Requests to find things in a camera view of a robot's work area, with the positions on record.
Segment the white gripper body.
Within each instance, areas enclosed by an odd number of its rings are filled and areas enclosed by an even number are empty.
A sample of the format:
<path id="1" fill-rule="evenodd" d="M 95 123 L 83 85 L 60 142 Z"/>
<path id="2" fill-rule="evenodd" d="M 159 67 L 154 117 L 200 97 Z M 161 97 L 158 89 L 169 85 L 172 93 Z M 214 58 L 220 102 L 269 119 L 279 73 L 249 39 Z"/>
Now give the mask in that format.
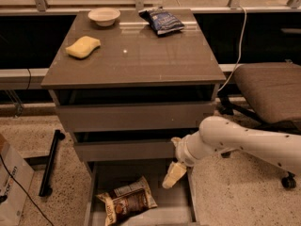
<path id="1" fill-rule="evenodd" d="M 199 133 L 187 135 L 182 138 L 182 141 L 175 146 L 175 156 L 177 160 L 183 163 L 186 167 L 194 167 L 198 161 L 200 150 Z"/>

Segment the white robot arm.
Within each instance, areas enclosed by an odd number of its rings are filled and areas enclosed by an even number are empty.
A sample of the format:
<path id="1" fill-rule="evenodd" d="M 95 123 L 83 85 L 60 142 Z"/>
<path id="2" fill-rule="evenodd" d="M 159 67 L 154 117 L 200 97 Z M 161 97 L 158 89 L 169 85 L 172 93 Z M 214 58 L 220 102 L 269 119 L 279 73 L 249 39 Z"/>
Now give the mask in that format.
<path id="1" fill-rule="evenodd" d="M 294 176 L 301 173 L 301 136 L 243 127 L 222 117 L 203 120 L 192 135 L 171 139 L 176 162 L 172 162 L 163 181 L 163 188 L 172 188 L 203 157 L 214 153 L 241 150 L 286 170 L 281 179 L 285 188 L 295 188 Z"/>

